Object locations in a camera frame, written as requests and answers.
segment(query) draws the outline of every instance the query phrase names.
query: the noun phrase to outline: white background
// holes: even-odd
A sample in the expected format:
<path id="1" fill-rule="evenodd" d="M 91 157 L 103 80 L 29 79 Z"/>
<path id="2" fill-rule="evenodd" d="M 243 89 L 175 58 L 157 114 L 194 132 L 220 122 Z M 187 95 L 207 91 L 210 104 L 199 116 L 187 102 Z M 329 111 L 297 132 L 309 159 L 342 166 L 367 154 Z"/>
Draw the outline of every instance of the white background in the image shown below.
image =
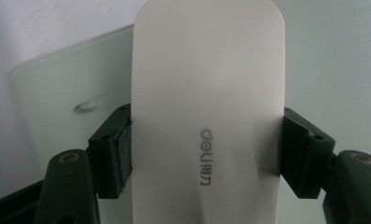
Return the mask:
<path id="1" fill-rule="evenodd" d="M 35 169 L 9 73 L 132 24 L 144 2 L 0 1 L 0 198 L 45 172 Z M 371 154 L 371 0 L 274 2 L 286 25 L 286 105 L 331 134 L 337 152 Z M 284 181 L 280 194 L 279 223 L 324 223 L 322 200 L 300 201 Z"/>

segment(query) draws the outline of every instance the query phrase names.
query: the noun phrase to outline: black mount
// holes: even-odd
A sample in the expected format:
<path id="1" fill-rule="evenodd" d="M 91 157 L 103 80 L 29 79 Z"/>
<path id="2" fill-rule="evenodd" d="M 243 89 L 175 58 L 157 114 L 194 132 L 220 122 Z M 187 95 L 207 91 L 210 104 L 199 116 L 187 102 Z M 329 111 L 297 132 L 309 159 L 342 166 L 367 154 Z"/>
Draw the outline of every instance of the black mount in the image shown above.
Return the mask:
<path id="1" fill-rule="evenodd" d="M 333 153 L 335 140 L 289 108 L 282 125 L 281 173 L 298 198 L 323 203 L 329 224 L 371 224 L 371 156 Z M 86 150 L 53 157 L 46 178 L 0 200 L 0 223 L 100 223 L 97 195 L 117 199 L 131 174 L 131 105 L 118 108 Z"/>

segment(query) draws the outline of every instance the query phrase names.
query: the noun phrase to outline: clamp jaw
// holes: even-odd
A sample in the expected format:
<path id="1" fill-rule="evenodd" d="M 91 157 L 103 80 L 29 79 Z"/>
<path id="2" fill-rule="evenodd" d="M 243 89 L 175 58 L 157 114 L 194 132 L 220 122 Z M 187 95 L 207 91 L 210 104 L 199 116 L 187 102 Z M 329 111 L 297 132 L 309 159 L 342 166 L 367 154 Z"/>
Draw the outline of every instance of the clamp jaw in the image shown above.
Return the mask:
<path id="1" fill-rule="evenodd" d="M 371 223 L 371 156 L 333 153 L 335 140 L 289 108 L 281 173 L 298 198 L 323 203 L 329 224 Z M 100 223 L 97 195 L 116 199 L 131 174 L 131 105 L 118 108 L 86 150 L 53 157 L 46 178 L 0 200 L 0 223 Z"/>

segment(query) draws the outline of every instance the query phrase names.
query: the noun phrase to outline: white wall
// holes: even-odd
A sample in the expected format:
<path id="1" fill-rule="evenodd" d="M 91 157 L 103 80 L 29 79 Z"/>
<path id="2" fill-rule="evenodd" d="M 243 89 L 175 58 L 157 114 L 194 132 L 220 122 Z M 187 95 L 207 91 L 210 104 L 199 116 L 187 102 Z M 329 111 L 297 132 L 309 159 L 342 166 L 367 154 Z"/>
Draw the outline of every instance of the white wall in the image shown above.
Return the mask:
<path id="1" fill-rule="evenodd" d="M 0 198 L 41 179 L 8 74 L 17 65 L 133 23 L 146 0 L 0 1 Z M 275 0 L 286 25 L 286 105 L 371 154 L 371 0 Z M 324 223 L 322 200 L 282 181 L 279 223 Z"/>

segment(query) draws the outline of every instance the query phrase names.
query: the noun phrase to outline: deli logo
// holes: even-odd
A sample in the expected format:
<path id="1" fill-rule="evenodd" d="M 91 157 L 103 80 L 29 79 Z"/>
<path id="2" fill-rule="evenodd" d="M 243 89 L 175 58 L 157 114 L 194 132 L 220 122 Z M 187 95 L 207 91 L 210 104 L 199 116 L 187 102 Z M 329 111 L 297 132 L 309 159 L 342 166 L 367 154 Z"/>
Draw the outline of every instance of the deli logo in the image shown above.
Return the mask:
<path id="1" fill-rule="evenodd" d="M 202 186 L 210 186 L 212 183 L 212 164 L 213 164 L 213 135 L 209 129 L 204 129 L 200 136 L 202 143 L 200 144 L 200 184 Z"/>

